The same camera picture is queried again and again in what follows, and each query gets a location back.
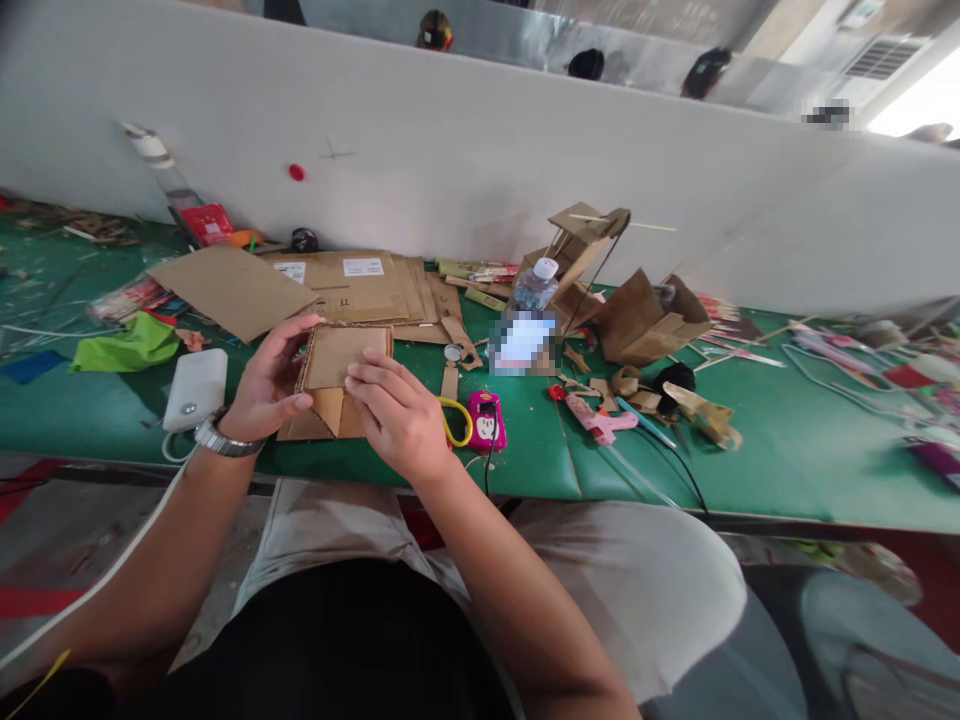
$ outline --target white power bank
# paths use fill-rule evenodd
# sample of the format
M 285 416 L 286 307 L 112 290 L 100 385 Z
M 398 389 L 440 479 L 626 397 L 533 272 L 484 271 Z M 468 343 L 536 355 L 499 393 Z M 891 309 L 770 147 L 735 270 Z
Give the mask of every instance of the white power bank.
M 170 386 L 163 429 L 178 433 L 199 427 L 223 405 L 226 385 L 227 354 L 223 350 L 204 350 L 181 357 Z

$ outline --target table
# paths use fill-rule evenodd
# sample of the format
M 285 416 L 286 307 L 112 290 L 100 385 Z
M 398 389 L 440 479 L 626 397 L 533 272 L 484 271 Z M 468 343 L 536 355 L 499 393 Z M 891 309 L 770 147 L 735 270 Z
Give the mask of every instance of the table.
M 0 318 L 25 324 L 37 317 L 24 311 L 54 306 L 39 323 L 53 329 L 75 317 L 90 300 L 132 279 L 146 266 L 182 252 L 172 228 L 147 224 L 142 246 L 96 250 L 79 238 L 38 237 L 0 220 L 0 262 L 11 270 L 32 273 L 31 280 L 7 277 L 0 282 Z M 475 339 L 487 337 L 495 314 L 463 301 L 464 320 Z M 783 325 L 786 317 L 747 311 L 763 331 Z M 252 347 L 237 347 L 229 336 L 187 316 L 181 327 L 201 330 L 211 347 L 228 352 L 228 397 L 236 388 Z M 63 329 L 96 329 L 81 320 Z M 774 342 L 763 354 L 783 358 Z M 47 346 L 72 357 L 76 340 Z M 594 376 L 609 377 L 616 365 L 603 360 L 599 348 L 585 353 Z M 397 342 L 397 359 L 433 392 L 439 392 L 444 359 L 433 345 Z M 692 366 L 692 350 L 678 353 Z M 652 378 L 667 364 L 644 370 Z M 815 364 L 818 376 L 841 380 L 842 374 Z M 173 378 L 174 363 L 140 373 L 68 373 L 67 364 L 18 386 L 0 378 L 0 450 L 117 463 L 166 464 L 160 453 L 164 431 L 157 426 Z M 616 499 L 658 503 L 630 479 L 608 452 L 598 448 L 564 405 L 549 399 L 552 380 L 545 377 L 492 377 L 487 370 L 462 373 L 460 398 L 479 389 L 501 397 L 509 445 L 494 456 L 490 493 L 565 500 Z M 898 447 L 910 434 L 890 420 L 876 417 L 805 379 L 793 367 L 781 369 L 732 359 L 697 377 L 698 392 L 731 407 L 733 425 L 744 436 L 738 452 L 725 452 L 704 438 L 691 443 L 688 464 L 715 513 L 788 518 L 874 527 L 960 532 L 960 496 Z M 456 413 L 451 414 L 455 422 Z M 177 445 L 175 451 L 186 449 Z M 620 432 L 615 446 L 628 462 L 682 507 L 698 508 L 696 497 L 672 458 L 666 458 L 643 434 Z M 470 450 L 457 454 L 467 462 Z M 364 440 L 270 442 L 257 465 L 262 473 L 402 484 Z M 483 461 L 469 467 L 483 484 Z M 636 485 L 631 488 L 630 482 Z

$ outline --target blue pen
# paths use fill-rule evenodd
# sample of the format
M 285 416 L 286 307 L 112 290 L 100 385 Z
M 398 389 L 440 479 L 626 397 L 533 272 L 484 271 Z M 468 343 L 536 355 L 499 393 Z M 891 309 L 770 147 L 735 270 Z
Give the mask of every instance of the blue pen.
M 668 438 L 666 435 L 664 435 L 662 432 L 660 432 L 660 430 L 657 428 L 657 426 L 654 425 L 654 424 L 653 424 L 652 422 L 650 422 L 649 420 L 647 420 L 647 419 L 643 416 L 642 413 L 639 413 L 639 412 L 637 412 L 636 410 L 634 410 L 632 407 L 630 407 L 630 403 L 628 403 L 628 402 L 627 402 L 626 400 L 624 400 L 623 398 L 617 398 L 617 404 L 618 404 L 620 407 L 622 407 L 624 410 L 626 410 L 627 412 L 631 412 L 631 413 L 633 413 L 634 415 L 636 415 L 636 416 L 637 416 L 637 420 L 640 421 L 640 425 L 643 427 L 643 429 L 646 430 L 646 431 L 647 431 L 648 433 L 650 433 L 651 435 L 653 435 L 657 440 L 659 440 L 660 442 L 662 442 L 664 445 L 666 445 L 666 446 L 667 446 L 668 448 L 670 448 L 671 450 L 676 450 L 676 449 L 677 449 L 677 444 L 676 444 L 673 440 L 671 440 L 671 439 Z

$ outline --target wristwatch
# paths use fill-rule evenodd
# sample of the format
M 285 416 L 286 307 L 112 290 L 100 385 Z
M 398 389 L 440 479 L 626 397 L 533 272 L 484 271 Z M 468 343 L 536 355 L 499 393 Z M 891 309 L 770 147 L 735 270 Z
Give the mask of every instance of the wristwatch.
M 197 445 L 205 447 L 207 450 L 212 450 L 217 453 L 217 455 L 223 455 L 224 457 L 246 457 L 247 455 L 260 452 L 260 448 L 267 442 L 267 438 L 256 440 L 252 443 L 245 443 L 239 440 L 231 440 L 217 430 L 217 424 L 220 422 L 220 419 L 227 414 L 227 410 L 229 409 L 229 405 L 223 405 L 210 413 L 209 417 L 203 421 L 193 434 Z

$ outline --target vent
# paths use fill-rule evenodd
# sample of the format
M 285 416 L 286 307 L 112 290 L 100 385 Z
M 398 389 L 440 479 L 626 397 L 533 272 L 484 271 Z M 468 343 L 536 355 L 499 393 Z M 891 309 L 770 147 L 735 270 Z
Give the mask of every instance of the vent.
M 880 37 L 853 61 L 847 77 L 887 80 L 922 50 L 929 38 Z

